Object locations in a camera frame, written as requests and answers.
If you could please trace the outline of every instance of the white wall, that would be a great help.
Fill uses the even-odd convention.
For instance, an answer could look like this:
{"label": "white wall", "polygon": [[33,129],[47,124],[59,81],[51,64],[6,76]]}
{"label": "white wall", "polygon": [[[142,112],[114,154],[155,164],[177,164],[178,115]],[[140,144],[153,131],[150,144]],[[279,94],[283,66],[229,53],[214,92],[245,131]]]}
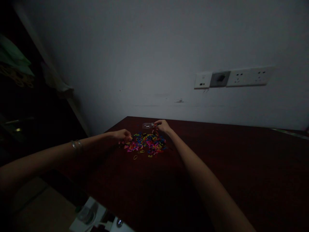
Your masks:
{"label": "white wall", "polygon": [[[92,134],[126,116],[309,125],[305,0],[19,3]],[[197,72],[272,64],[267,86],[193,89]]]}

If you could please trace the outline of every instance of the hand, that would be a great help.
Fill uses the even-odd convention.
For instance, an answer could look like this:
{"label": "hand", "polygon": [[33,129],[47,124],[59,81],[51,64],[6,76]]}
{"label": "hand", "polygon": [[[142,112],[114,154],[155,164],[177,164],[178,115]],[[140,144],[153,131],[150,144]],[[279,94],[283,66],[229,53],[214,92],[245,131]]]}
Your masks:
{"label": "hand", "polygon": [[127,131],[126,129],[118,130],[118,131],[113,131],[112,136],[118,140],[123,140],[125,142],[129,142],[132,140],[131,133]]}
{"label": "hand", "polygon": [[169,132],[170,130],[172,130],[170,128],[170,126],[168,125],[167,121],[165,120],[158,120],[156,122],[154,122],[154,124],[158,124],[157,128],[160,130],[160,131],[163,131],[165,133]]}

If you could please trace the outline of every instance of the clear plastic container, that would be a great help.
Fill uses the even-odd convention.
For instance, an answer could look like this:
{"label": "clear plastic container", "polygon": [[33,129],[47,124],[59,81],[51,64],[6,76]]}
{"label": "clear plastic container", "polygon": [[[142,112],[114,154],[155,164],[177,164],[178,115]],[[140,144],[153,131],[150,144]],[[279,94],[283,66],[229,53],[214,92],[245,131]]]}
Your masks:
{"label": "clear plastic container", "polygon": [[86,225],[89,225],[93,222],[95,216],[95,212],[93,212],[89,207],[83,206],[81,211],[77,215],[77,219],[82,221]]}
{"label": "clear plastic container", "polygon": [[155,125],[152,122],[146,122],[143,124],[143,129],[152,129],[154,126]]}

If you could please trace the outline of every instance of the small plastic bottle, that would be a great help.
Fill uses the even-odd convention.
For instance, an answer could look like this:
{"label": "small plastic bottle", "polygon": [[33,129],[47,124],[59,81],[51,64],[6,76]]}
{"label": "small plastic bottle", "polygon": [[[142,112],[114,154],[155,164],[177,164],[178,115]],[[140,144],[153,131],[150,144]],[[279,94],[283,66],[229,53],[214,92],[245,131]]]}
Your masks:
{"label": "small plastic bottle", "polygon": [[143,129],[152,129],[154,126],[155,125],[152,122],[146,122],[143,124]]}

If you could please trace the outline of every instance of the green cloth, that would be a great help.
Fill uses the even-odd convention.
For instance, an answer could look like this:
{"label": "green cloth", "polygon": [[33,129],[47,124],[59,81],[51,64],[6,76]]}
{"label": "green cloth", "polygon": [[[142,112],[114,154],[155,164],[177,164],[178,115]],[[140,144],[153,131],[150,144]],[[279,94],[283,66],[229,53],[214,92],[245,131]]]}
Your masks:
{"label": "green cloth", "polygon": [[34,76],[29,68],[31,62],[8,38],[0,34],[0,61],[6,63],[22,73]]}

